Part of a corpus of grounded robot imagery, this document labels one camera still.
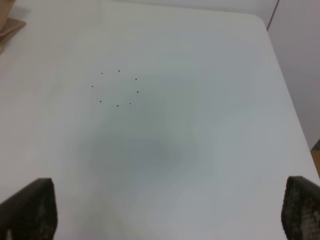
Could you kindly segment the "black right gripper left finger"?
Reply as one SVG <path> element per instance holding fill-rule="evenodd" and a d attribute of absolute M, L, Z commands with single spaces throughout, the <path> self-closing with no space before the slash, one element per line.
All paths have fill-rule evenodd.
<path fill-rule="evenodd" d="M 55 187 L 38 178 L 0 204 L 2 240 L 52 240 L 58 226 Z"/>

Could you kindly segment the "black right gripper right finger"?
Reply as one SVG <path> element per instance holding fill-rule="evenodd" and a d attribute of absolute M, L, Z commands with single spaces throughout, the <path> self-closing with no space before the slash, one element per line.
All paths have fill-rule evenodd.
<path fill-rule="evenodd" d="M 288 240 L 320 238 L 320 187 L 302 176 L 289 176 L 281 210 Z"/>

